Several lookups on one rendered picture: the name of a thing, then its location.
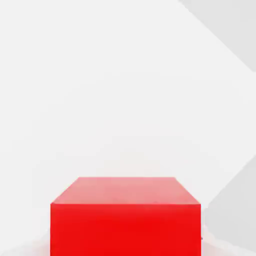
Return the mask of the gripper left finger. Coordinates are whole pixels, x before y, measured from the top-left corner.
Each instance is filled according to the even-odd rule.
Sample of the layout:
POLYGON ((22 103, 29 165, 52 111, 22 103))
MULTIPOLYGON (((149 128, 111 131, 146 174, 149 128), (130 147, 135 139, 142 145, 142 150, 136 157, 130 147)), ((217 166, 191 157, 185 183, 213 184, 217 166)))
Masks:
POLYGON ((40 239, 25 245, 21 256, 50 256, 50 231, 48 230, 40 239))

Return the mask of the small red cube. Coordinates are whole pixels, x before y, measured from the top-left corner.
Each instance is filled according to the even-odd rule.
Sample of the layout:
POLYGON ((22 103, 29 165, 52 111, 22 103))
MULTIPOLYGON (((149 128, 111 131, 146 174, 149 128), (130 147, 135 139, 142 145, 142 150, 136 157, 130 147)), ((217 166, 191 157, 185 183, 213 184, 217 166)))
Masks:
POLYGON ((201 204, 174 177, 80 177, 50 205, 50 256, 201 254, 201 204))

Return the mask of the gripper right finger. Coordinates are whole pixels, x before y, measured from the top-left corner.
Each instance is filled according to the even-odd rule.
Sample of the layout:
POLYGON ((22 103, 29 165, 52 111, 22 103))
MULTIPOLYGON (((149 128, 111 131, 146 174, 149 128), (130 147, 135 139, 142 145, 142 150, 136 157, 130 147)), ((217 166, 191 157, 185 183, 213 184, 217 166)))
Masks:
POLYGON ((208 208, 202 210, 201 223, 201 256, 250 256, 250 251, 231 243, 217 239, 208 229, 206 213, 208 208))

